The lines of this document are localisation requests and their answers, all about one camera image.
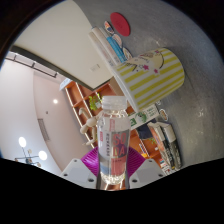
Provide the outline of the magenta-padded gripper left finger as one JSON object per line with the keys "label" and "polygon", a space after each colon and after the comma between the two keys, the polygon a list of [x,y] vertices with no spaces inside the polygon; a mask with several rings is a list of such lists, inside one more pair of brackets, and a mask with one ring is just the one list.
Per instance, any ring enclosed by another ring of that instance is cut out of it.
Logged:
{"label": "magenta-padded gripper left finger", "polygon": [[81,159],[73,158],[62,171],[61,177],[78,186],[95,189],[99,173],[98,150],[89,151]]}

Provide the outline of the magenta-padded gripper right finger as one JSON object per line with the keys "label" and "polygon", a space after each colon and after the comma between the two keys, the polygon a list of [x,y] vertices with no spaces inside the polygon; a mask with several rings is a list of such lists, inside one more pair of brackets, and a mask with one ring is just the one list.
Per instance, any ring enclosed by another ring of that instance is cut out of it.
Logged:
{"label": "magenta-padded gripper right finger", "polygon": [[154,159],[145,159],[135,149],[129,148],[127,159],[128,186],[140,188],[165,176]]}

